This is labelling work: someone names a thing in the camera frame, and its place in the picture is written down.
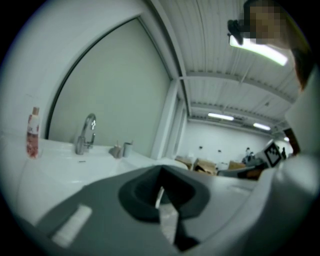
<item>faucet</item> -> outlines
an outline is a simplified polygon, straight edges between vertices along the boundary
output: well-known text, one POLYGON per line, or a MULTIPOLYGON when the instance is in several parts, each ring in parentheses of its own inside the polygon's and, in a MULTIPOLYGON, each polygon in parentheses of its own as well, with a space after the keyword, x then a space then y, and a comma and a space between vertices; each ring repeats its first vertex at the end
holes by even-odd
POLYGON ((84 121, 81 135, 78 137, 78 140, 75 146, 75 153, 77 155, 84 154, 84 147, 87 147, 88 149, 93 148, 96 134, 95 133, 92 134, 92 138, 90 142, 86 142, 86 137, 85 137, 86 130, 90 122, 91 122, 90 129, 94 130, 96 126, 96 115, 94 113, 89 114, 84 121))

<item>bottle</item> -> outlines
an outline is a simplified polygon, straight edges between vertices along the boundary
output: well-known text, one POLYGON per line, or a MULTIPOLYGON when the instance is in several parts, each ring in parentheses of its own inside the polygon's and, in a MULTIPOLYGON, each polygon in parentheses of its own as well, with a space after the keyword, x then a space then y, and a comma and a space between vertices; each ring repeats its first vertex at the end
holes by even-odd
POLYGON ((39 152, 39 108, 33 107, 32 114, 29 115, 26 132, 26 152, 32 159, 38 157, 39 152))

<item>ceiling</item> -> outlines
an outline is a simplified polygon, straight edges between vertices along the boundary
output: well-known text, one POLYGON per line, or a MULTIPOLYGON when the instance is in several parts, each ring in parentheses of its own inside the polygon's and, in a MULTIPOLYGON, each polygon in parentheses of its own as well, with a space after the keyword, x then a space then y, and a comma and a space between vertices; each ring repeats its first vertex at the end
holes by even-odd
POLYGON ((189 118, 219 123, 208 113, 233 116, 230 125, 286 128, 285 113, 298 96, 288 50, 285 66, 229 45, 227 21, 239 17, 244 0, 151 0, 176 51, 187 95, 189 118))

